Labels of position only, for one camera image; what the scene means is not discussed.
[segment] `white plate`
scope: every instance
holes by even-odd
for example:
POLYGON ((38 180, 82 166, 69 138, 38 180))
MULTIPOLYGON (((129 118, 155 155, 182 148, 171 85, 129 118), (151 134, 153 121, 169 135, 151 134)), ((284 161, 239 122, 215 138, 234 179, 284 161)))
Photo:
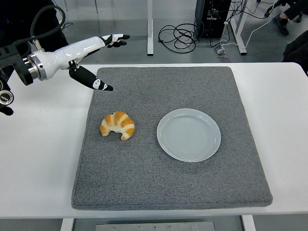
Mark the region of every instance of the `white plate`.
POLYGON ((199 162, 218 150, 221 135, 216 122, 195 109, 182 108, 165 115, 157 127, 160 146, 173 158, 199 162))

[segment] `croissant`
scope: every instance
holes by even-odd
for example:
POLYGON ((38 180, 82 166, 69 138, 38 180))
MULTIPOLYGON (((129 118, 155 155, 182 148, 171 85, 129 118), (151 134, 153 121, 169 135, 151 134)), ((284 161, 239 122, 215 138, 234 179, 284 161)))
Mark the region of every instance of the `croissant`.
POLYGON ((125 112, 117 111, 112 115, 106 115, 100 125, 100 131, 103 136, 107 136, 110 131, 122 133, 121 140, 127 140, 132 136, 135 130, 134 122, 125 112))

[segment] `metal plate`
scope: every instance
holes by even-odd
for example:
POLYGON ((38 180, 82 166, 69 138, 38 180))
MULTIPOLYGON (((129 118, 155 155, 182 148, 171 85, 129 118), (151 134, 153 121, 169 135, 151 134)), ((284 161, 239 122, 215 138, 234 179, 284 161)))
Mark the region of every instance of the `metal plate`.
POLYGON ((96 231, 215 231, 213 222, 96 225, 96 231))

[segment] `white robotic hand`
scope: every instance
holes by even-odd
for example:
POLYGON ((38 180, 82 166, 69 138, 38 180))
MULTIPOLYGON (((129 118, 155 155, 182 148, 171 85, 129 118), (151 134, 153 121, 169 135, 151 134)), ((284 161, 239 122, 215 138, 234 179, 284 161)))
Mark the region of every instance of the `white robotic hand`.
MULTIPOLYGON (((98 79, 95 74, 78 65, 86 56, 93 54, 103 47, 120 47, 127 43, 129 35, 114 34, 102 37, 92 37, 62 47, 54 52, 45 52, 36 41, 38 50, 22 58, 14 44, 0 47, 0 68, 12 65, 25 85, 33 80, 47 80, 59 70, 69 70, 69 75, 79 83, 95 90, 113 90, 113 87, 98 79)), ((7 85, 8 78, 0 75, 0 112, 6 115, 13 114, 7 107, 13 102, 14 96, 7 85)))
POLYGON ((69 69, 70 76, 81 84, 99 90, 112 90, 104 82, 96 78, 94 74, 80 68, 78 63, 86 56, 93 54, 103 47, 120 47, 127 43, 122 39, 128 39, 129 35, 114 34, 102 37, 92 37, 68 46, 62 47, 54 52, 38 50, 27 57, 29 68, 33 79, 45 80, 53 77, 59 69, 69 69))
POLYGON ((127 43, 125 41, 122 41, 121 39, 129 39, 129 35, 123 35, 123 34, 114 34, 114 35, 106 35, 103 36, 102 39, 105 43, 105 45, 110 47, 120 47, 124 46, 127 43))

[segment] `black clothing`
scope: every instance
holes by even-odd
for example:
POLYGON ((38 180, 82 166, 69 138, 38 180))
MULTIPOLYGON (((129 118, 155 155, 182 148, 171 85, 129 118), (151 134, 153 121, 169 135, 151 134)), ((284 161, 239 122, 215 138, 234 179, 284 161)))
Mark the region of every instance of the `black clothing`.
POLYGON ((288 20, 279 17, 279 14, 272 19, 272 22, 277 26, 280 33, 283 35, 288 35, 289 31, 287 29, 288 20))
POLYGON ((308 74, 308 30, 289 43, 283 53, 283 62, 294 62, 308 74))
POLYGON ((284 13, 290 20, 295 19, 299 12, 308 8, 308 0, 298 0, 293 6, 287 9, 284 13))
MULTIPOLYGON (((9 45, 18 39, 30 37, 30 28, 37 12, 44 6, 53 5, 51 0, 0 0, 0 45, 9 45)), ((34 35, 40 35, 54 29, 59 24, 56 10, 45 11, 38 19, 34 35)), ((68 43, 60 30, 39 40, 45 51, 55 51, 68 43)), ((27 45, 18 47, 21 55, 27 45)))

